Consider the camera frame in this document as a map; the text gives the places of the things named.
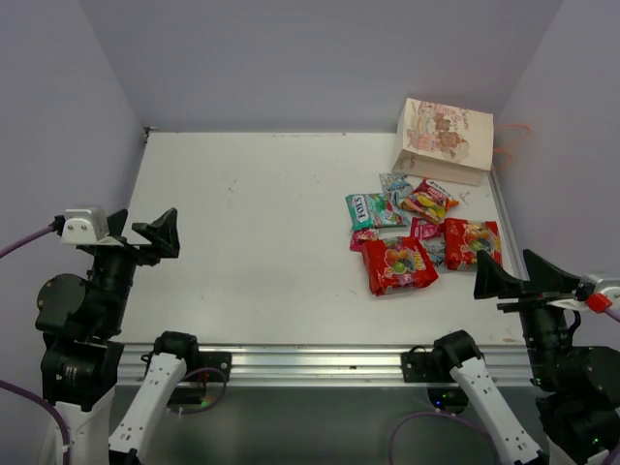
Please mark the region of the large red candy bag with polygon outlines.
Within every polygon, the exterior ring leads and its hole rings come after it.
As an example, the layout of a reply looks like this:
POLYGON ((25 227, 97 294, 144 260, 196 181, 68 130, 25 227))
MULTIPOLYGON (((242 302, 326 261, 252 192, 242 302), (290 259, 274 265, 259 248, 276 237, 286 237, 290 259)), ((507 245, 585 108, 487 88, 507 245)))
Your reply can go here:
POLYGON ((424 289, 439 279, 424 247, 413 237, 365 242, 361 255, 375 296, 424 289))

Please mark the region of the printed bear paper bag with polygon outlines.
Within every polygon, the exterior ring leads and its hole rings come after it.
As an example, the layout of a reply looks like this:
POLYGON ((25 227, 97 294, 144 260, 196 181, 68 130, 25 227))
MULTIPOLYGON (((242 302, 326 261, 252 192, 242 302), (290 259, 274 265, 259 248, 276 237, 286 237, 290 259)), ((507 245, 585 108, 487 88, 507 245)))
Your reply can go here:
POLYGON ((495 168, 510 164, 512 152, 529 135, 525 124, 494 124, 491 113, 409 98, 394 139, 396 173, 479 185, 495 168))

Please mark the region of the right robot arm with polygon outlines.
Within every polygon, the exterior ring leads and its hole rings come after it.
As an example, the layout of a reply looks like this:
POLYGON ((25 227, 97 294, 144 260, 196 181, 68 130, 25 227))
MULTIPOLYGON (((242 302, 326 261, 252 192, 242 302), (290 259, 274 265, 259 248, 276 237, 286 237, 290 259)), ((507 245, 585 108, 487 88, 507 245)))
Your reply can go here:
POLYGON ((508 274, 489 253, 477 253, 476 299, 497 297, 498 309, 518 315, 532 384, 549 451, 529 436, 495 387, 485 359, 464 330, 433 344, 431 367, 465 392, 504 464, 611 464, 619 456, 619 353, 607 346, 576 346, 579 320, 592 312, 619 318, 619 281, 601 274, 578 277, 525 250, 528 279, 508 274))

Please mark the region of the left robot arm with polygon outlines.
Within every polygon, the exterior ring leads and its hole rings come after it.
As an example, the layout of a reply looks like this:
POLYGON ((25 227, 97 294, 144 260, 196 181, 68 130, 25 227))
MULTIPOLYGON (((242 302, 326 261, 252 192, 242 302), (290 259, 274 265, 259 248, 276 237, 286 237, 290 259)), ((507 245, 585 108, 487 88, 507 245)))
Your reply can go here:
POLYGON ((128 212, 99 207, 68 209, 53 229, 62 243, 93 259, 85 277, 58 274, 37 296, 35 328, 44 336, 43 397, 59 416, 59 458, 65 464, 142 464, 171 394, 202 367, 196 336, 166 331, 146 357, 145 377, 123 420, 109 430, 111 404, 124 344, 115 341, 138 267, 180 254, 178 212, 135 223, 144 238, 123 236, 128 212))

